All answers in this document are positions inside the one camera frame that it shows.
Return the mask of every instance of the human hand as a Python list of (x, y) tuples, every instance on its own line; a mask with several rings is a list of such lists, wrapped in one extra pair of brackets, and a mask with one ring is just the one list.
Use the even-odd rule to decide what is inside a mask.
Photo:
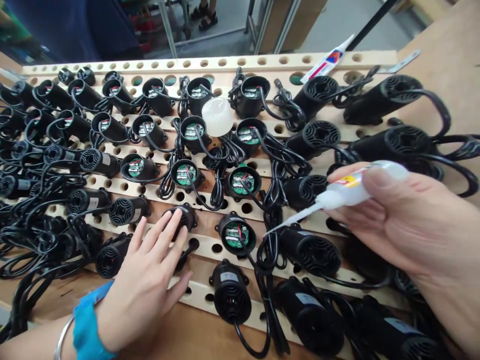
[(182, 211), (167, 211), (142, 240), (147, 219), (133, 234), (113, 285), (96, 308), (98, 335), (107, 350), (116, 353), (135, 341), (185, 294), (192, 272), (167, 289), (188, 230), (183, 226), (169, 251)]
[[(328, 181), (366, 165), (342, 167)], [(480, 358), (475, 340), (480, 332), (480, 211), (421, 174), (399, 182), (373, 167), (363, 173), (362, 183), (371, 199), (326, 213), (404, 270), (457, 343)]]

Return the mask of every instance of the sandal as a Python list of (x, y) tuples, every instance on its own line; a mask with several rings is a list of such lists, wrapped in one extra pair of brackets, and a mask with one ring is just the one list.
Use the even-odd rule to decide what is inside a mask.
[(197, 20), (200, 20), (200, 19), (204, 18), (208, 14), (207, 13), (208, 8), (209, 8), (208, 3), (205, 5), (205, 7), (202, 6), (202, 4), (198, 5), (198, 7), (193, 9), (193, 12), (191, 13), (190, 19), (192, 21), (197, 21)]
[(213, 14), (207, 14), (206, 17), (204, 17), (200, 23), (198, 24), (198, 29), (200, 31), (206, 31), (210, 29), (213, 25), (216, 25), (219, 22), (219, 18), (217, 17), (217, 12), (214, 11)]

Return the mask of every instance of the glue bottle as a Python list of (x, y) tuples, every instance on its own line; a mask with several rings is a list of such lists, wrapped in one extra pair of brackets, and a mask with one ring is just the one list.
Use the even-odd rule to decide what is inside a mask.
[(274, 227), (266, 234), (271, 233), (281, 227), (296, 223), (320, 209), (332, 210), (345, 205), (353, 206), (370, 199), (371, 196), (367, 190), (365, 190), (365, 187), (362, 183), (362, 177), (367, 169), (374, 167), (382, 168), (385, 172), (387, 172), (387, 174), (397, 181), (402, 182), (409, 177), (409, 171), (399, 163), (388, 160), (374, 161), (360, 170), (357, 170), (350, 175), (344, 176), (340, 180), (329, 184), (324, 192), (317, 195), (315, 198), (315, 204), (296, 213), (293, 216), (290, 216), (284, 223)]

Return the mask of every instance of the white label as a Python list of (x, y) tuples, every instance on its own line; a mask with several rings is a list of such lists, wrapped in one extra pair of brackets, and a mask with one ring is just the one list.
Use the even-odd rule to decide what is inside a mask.
[(110, 165), (110, 155), (102, 153), (101, 162), (104, 163), (105, 165)]
[(98, 207), (98, 205), (99, 205), (99, 198), (98, 197), (91, 197), (87, 210), (96, 209)]
[(135, 209), (135, 212), (133, 213), (133, 218), (131, 219), (131, 223), (134, 223), (136, 222), (139, 217), (140, 217), (140, 213), (142, 212), (142, 209), (141, 208), (138, 208), (138, 209)]
[(28, 189), (30, 189), (30, 181), (19, 179), (18, 190), (28, 190)]
[(234, 274), (233, 272), (222, 272), (220, 274), (220, 281), (223, 283), (224, 281), (234, 281), (234, 282), (239, 282), (239, 277), (237, 274)]
[(399, 320), (394, 317), (386, 317), (385, 321), (392, 325), (399, 332), (404, 334), (420, 334), (424, 335), (423, 332), (418, 331), (416, 328), (411, 327), (410, 325), (404, 323), (402, 320)]
[(298, 300), (300, 300), (301, 303), (304, 304), (304, 305), (317, 305), (319, 307), (323, 307), (322, 305), (320, 305), (320, 303), (317, 301), (317, 299), (314, 298), (311, 295), (308, 295), (308, 294), (303, 293), (303, 292), (297, 292), (295, 295), (298, 298)]

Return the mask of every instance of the hole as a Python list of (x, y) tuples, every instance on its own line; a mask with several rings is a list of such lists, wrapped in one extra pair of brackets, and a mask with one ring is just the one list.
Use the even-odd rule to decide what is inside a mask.
[(220, 244), (213, 244), (211, 246), (211, 251), (213, 251), (215, 254), (220, 254), (224, 247)]
[(362, 129), (358, 129), (357, 131), (355, 131), (355, 135), (360, 139), (365, 137), (365, 133)]
[(354, 62), (359, 63), (359, 62), (362, 61), (362, 55), (359, 54), (359, 53), (353, 54), (353, 55), (351, 56), (351, 59), (352, 59)]
[(141, 76), (134, 76), (133, 79), (131, 80), (131, 84), (133, 86), (138, 86), (142, 83), (143, 80), (144, 78)]
[(246, 165), (247, 165), (249, 168), (252, 168), (252, 169), (255, 169), (255, 170), (257, 170), (257, 168), (259, 167), (259, 165), (258, 165), (255, 161), (247, 162)]
[(290, 84), (292, 85), (297, 85), (297, 86), (302, 86), (302, 78), (305, 76), (304, 72), (297, 71), (294, 72), (292, 75), (290, 75)]
[(165, 86), (173, 86), (176, 82), (177, 77), (175, 75), (167, 75), (164, 80)]
[(283, 125), (275, 125), (275, 127), (273, 128), (273, 130), (277, 133), (277, 134), (283, 134), (284, 132), (284, 126)]
[(207, 303), (213, 303), (214, 299), (215, 299), (215, 296), (211, 293), (208, 293), (207, 295), (205, 295), (205, 301)]
[(303, 270), (303, 269), (302, 269), (302, 267), (301, 267), (300, 265), (298, 265), (298, 264), (294, 264), (294, 265), (293, 265), (293, 273), (294, 273), (294, 274), (298, 274), (298, 273), (300, 273), (302, 270)]
[(348, 85), (352, 85), (353, 82), (357, 79), (359, 79), (362, 76), (362, 73), (360, 71), (347, 71), (345, 75), (343, 75), (343, 81), (346, 82)]
[(178, 201), (178, 202), (181, 202), (185, 199), (185, 194), (181, 191), (177, 192), (176, 195), (175, 195), (175, 199)]
[(248, 202), (244, 203), (241, 206), (241, 212), (244, 214), (250, 214), (252, 210), (253, 210), (252, 205), (250, 205)]
[(210, 84), (213, 84), (215, 81), (215, 76), (213, 76), (212, 74), (205, 74), (202, 76), (202, 78), (208, 79)]

